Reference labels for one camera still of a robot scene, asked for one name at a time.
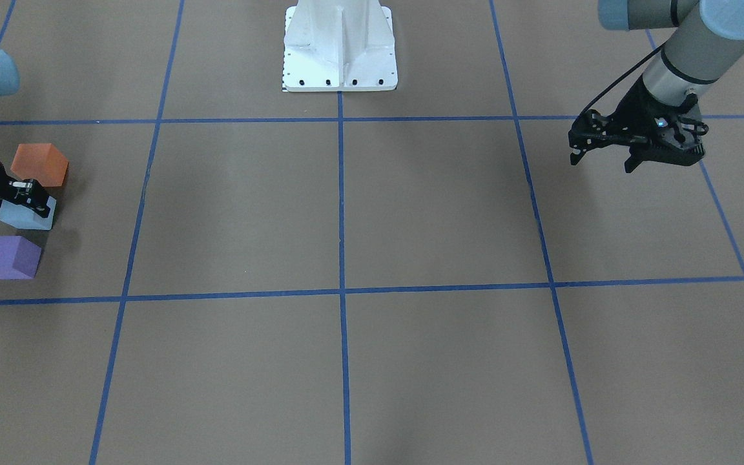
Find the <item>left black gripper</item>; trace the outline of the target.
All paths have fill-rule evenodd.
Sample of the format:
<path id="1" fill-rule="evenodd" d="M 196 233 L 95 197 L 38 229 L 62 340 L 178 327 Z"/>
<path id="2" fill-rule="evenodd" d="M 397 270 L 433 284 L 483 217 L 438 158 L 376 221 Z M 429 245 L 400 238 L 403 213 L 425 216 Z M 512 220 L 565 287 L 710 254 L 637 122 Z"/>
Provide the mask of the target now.
<path id="1" fill-rule="evenodd" d="M 578 165 L 588 151 L 609 145 L 629 147 L 624 162 L 629 174 L 648 161 L 691 167 L 706 155 L 708 125 L 701 118 L 699 94 L 692 89 L 684 92 L 678 106 L 667 105 L 649 93 L 641 77 L 618 105 L 617 123 L 627 136 L 612 126 L 611 118 L 596 110 L 582 112 L 568 132 L 570 165 Z"/>

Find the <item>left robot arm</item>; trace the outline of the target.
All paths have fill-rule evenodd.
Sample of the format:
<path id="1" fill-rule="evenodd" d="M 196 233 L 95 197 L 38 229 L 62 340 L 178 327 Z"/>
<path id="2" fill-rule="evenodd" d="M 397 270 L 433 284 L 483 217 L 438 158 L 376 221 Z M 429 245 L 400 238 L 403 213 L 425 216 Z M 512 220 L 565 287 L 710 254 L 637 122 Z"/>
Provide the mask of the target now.
<path id="1" fill-rule="evenodd" d="M 607 30 L 672 28 L 635 66 L 641 75 L 605 116 L 588 104 L 569 133 L 570 163 L 609 145 L 628 147 L 624 170 L 655 162 L 691 167 L 705 157 L 700 99 L 744 55 L 744 1 L 599 1 Z"/>

